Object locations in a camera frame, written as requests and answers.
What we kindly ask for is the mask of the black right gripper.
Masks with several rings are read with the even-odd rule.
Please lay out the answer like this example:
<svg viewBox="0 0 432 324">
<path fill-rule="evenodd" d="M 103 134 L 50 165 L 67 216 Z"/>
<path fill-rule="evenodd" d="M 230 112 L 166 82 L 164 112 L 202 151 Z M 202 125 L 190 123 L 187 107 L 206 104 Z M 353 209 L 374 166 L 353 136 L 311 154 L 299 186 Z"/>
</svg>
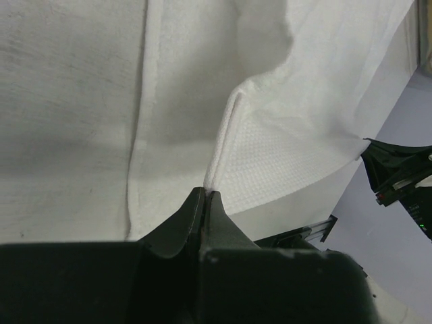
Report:
<svg viewBox="0 0 432 324">
<path fill-rule="evenodd" d="M 371 190 L 379 205 L 389 206 L 413 193 L 431 175 L 430 146 L 400 146 L 370 139 L 361 154 Z"/>
</svg>

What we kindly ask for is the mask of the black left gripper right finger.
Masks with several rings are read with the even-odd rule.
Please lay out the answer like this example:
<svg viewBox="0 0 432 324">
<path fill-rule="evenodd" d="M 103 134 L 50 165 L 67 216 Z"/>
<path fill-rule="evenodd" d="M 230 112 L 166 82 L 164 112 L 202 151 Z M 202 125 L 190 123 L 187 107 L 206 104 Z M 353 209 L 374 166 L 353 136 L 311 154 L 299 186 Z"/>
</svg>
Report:
<svg viewBox="0 0 432 324">
<path fill-rule="evenodd" d="M 206 199 L 199 261 L 201 323 L 263 322 L 263 250 L 227 216 L 219 192 Z"/>
</svg>

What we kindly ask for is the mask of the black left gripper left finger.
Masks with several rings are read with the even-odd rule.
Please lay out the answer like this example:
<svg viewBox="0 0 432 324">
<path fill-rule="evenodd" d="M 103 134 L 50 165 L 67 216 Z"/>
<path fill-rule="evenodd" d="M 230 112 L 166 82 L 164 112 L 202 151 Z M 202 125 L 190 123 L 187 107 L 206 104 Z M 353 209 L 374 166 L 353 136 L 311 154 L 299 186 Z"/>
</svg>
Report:
<svg viewBox="0 0 432 324">
<path fill-rule="evenodd" d="M 179 323 L 195 291 L 205 189 L 193 188 L 182 206 L 138 241 L 135 323 Z"/>
</svg>

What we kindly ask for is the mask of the white towels pile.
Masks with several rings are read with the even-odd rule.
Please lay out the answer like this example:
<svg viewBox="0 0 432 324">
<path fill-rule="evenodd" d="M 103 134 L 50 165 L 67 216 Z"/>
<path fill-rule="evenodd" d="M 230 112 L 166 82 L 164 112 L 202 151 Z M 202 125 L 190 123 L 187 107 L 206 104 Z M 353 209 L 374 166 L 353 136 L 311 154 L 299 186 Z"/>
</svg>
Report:
<svg viewBox="0 0 432 324">
<path fill-rule="evenodd" d="M 332 212 L 415 69 L 414 1 L 149 1 L 129 239 L 195 186 L 260 238 Z"/>
</svg>

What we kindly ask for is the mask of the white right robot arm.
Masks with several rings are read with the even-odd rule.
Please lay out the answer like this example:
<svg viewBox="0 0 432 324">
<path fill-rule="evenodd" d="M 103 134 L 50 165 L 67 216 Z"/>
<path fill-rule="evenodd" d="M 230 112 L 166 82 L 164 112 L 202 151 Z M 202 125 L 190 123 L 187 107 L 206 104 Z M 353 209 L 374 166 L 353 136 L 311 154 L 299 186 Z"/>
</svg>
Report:
<svg viewBox="0 0 432 324">
<path fill-rule="evenodd" d="M 384 207 L 401 203 L 431 238 L 431 147 L 369 142 L 361 157 L 375 200 Z"/>
</svg>

